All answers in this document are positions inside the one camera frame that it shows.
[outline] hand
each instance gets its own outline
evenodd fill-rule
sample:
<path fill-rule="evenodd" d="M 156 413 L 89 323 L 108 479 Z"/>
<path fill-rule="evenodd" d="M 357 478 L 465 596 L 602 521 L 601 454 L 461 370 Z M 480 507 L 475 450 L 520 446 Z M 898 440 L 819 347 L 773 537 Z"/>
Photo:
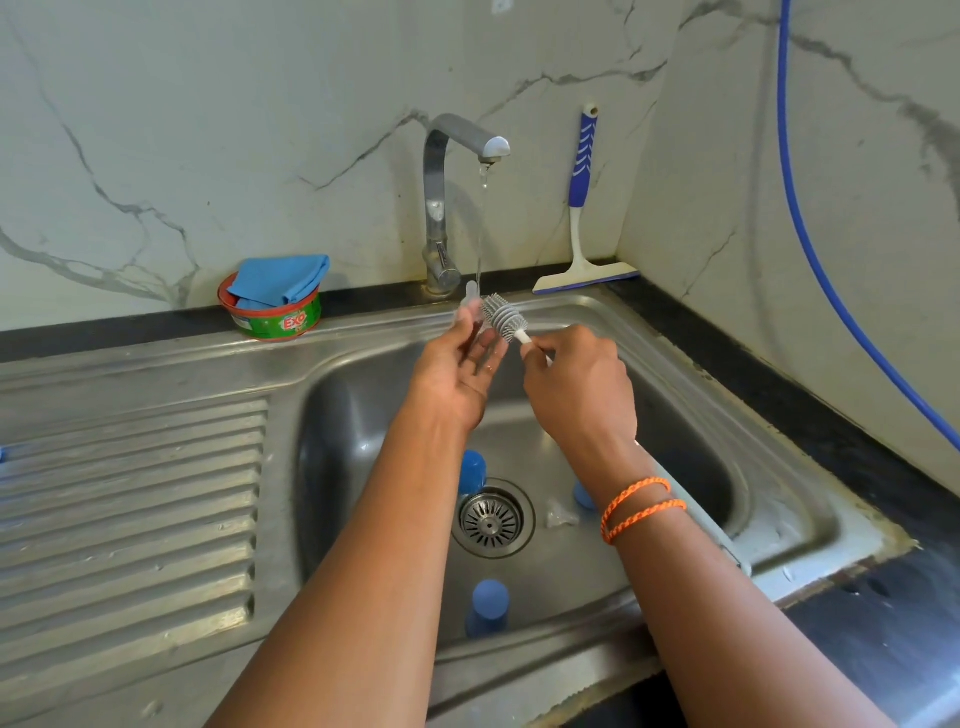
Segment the hand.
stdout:
<path fill-rule="evenodd" d="M 457 310 L 450 330 L 424 348 L 407 392 L 418 412 L 449 419 L 465 440 L 483 419 L 493 375 L 507 353 L 507 342 L 492 328 L 476 335 L 479 312 L 479 299 Z"/>
<path fill-rule="evenodd" d="M 544 352 L 555 352 L 552 367 Z M 573 326 L 520 350 L 523 388 L 540 426 L 603 510 L 624 488 L 654 474 L 650 455 L 636 441 L 634 386 L 616 356 L 616 344 Z M 659 489 L 644 494 L 659 498 Z"/>

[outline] hose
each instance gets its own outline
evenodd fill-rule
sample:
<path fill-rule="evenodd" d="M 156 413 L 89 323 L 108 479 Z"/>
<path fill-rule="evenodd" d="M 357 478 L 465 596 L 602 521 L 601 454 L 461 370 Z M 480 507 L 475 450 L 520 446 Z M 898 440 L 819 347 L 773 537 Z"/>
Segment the hose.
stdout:
<path fill-rule="evenodd" d="M 896 387 L 903 392 L 903 395 L 910 400 L 921 413 L 930 420 L 930 423 L 936 427 L 940 433 L 946 437 L 950 444 L 957 450 L 960 450 L 960 434 L 950 426 L 939 412 L 931 407 L 917 391 L 910 386 L 910 383 L 903 378 L 893 364 L 887 361 L 887 358 L 880 352 L 870 340 L 864 330 L 853 318 L 840 296 L 833 288 L 823 265 L 820 264 L 820 258 L 813 250 L 813 243 L 810 241 L 810 235 L 806 231 L 804 217 L 800 213 L 800 203 L 797 201 L 797 190 L 793 183 L 793 168 L 790 164 L 790 144 L 786 130 L 786 76 L 787 76 L 787 51 L 790 48 L 790 5 L 791 0 L 782 0 L 780 6 L 780 43 L 777 49 L 777 138 L 780 142 L 780 170 L 783 173 L 783 189 L 786 192 L 786 203 L 790 207 L 790 217 L 793 218 L 793 227 L 797 231 L 797 237 L 800 238 L 800 244 L 804 248 L 806 261 L 813 270 L 817 282 L 823 288 L 833 310 L 847 327 L 847 330 L 853 334 L 853 338 L 870 355 L 876 365 L 892 381 Z"/>

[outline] black granite counter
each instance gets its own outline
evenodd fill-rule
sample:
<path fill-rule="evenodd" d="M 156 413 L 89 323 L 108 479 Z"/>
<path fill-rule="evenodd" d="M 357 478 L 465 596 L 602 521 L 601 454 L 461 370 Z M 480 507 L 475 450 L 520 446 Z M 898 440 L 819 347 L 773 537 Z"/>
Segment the black granite counter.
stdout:
<path fill-rule="evenodd" d="M 565 265 L 484 276 L 530 290 Z M 960 498 L 644 279 L 608 284 L 697 366 L 793 440 L 919 547 L 795 604 L 787 615 L 897 722 L 960 712 Z M 429 303 L 415 282 L 322 293 L 324 316 Z M 218 307 L 0 333 L 0 362 L 231 330 Z M 582 714 L 572 728 L 683 724 L 659 675 Z"/>

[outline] orange bracelet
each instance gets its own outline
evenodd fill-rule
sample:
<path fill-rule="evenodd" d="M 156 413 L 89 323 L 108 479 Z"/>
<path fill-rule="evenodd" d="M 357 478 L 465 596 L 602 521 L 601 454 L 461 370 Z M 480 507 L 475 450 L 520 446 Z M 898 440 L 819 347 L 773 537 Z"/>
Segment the orange bracelet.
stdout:
<path fill-rule="evenodd" d="M 639 513 L 634 513 L 626 521 L 618 525 L 611 531 L 607 530 L 607 521 L 610 520 L 610 516 L 613 515 L 613 511 L 616 510 L 617 506 L 620 505 L 628 497 L 636 493 L 640 488 L 645 488 L 648 485 L 654 485 L 659 483 L 664 488 L 666 492 L 670 493 L 670 481 L 662 477 L 648 477 L 644 480 L 634 483 L 632 486 L 627 488 L 623 493 L 613 499 L 613 502 L 607 506 L 607 510 L 604 511 L 603 518 L 600 519 L 600 535 L 603 537 L 603 540 L 608 544 L 612 545 L 613 539 L 619 536 L 627 528 L 630 528 L 634 523 L 643 521 L 647 516 L 653 516 L 655 513 L 660 511 L 665 511 L 667 508 L 683 508 L 686 510 L 686 503 L 678 498 L 673 498 L 672 500 L 665 500 L 663 503 L 657 503 L 656 505 L 646 508 Z"/>

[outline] forearm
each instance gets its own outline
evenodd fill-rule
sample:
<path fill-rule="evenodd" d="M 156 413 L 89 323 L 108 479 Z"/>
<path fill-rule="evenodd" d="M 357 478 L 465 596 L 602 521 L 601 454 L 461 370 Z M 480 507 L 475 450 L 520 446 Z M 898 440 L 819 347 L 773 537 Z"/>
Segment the forearm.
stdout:
<path fill-rule="evenodd" d="M 691 726 L 892 725 L 684 511 L 615 545 Z"/>
<path fill-rule="evenodd" d="M 404 405 L 347 527 L 209 725 L 422 726 L 465 441 Z"/>

